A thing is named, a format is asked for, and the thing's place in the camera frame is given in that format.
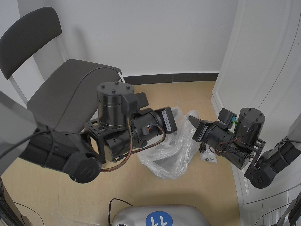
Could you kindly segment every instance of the wall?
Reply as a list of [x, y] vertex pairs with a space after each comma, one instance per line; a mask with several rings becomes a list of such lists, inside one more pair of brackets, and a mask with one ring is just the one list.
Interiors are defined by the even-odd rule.
[[[219, 71], [238, 0], [18, 0], [21, 16], [53, 6], [69, 58], [117, 66], [126, 76]], [[43, 51], [44, 78], [58, 50]]]
[[[17, 0], [0, 0], [0, 37], [19, 18]], [[31, 98], [44, 81], [33, 57], [29, 58], [13, 76], [27, 99]], [[0, 72], [0, 90], [25, 107], [21, 97], [17, 94], [10, 81], [5, 79], [2, 72]]]

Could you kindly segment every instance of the floor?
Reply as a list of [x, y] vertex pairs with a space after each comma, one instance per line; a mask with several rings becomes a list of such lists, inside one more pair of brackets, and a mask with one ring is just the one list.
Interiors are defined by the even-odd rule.
[[[179, 106], [186, 114], [197, 110], [200, 118], [216, 120], [211, 99], [214, 81], [165, 83], [135, 86], [145, 92], [150, 107]], [[120, 169], [100, 174], [88, 184], [73, 182], [68, 175], [41, 168], [17, 159], [2, 179], [15, 202], [37, 211], [45, 226], [107, 225], [111, 198], [133, 205], [187, 204], [197, 207], [212, 226], [239, 226], [239, 209], [230, 163], [223, 157], [218, 163], [202, 161], [197, 153], [186, 174], [160, 179], [142, 165], [137, 155]], [[112, 214], [126, 207], [115, 201]], [[29, 209], [18, 206], [34, 226], [41, 219]]]

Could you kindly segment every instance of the printed symbol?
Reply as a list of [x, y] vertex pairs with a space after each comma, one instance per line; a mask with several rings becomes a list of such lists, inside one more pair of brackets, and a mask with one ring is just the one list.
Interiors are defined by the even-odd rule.
[[163, 211], [152, 212], [147, 216], [146, 226], [172, 226], [172, 217]]

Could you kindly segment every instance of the transparent plastic bag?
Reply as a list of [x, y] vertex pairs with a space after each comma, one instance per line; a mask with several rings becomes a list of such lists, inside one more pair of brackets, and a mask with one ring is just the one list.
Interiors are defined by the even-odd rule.
[[[198, 143], [192, 139], [196, 129], [188, 120], [190, 115], [199, 118], [198, 112], [192, 110], [185, 116], [179, 107], [173, 107], [172, 114], [178, 128], [176, 135], [167, 134], [161, 144], [138, 153], [140, 162], [162, 179], [182, 176], [199, 149]], [[153, 138], [148, 144], [158, 141], [160, 137]]]
[[209, 145], [206, 145], [206, 150], [205, 150], [205, 152], [200, 154], [200, 158], [203, 161], [210, 161], [210, 162], [217, 163], [216, 155], [209, 150]]

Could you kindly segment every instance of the gray chair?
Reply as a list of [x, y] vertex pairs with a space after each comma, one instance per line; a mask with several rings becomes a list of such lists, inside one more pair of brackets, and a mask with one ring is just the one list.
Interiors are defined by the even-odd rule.
[[[9, 79], [29, 57], [61, 33], [58, 15], [51, 7], [37, 9], [16, 21], [0, 39], [0, 69], [5, 78]], [[115, 67], [69, 59], [26, 106], [36, 120], [56, 126], [58, 131], [78, 133], [97, 110], [96, 87], [102, 82], [118, 81], [118, 72], [121, 70]]]

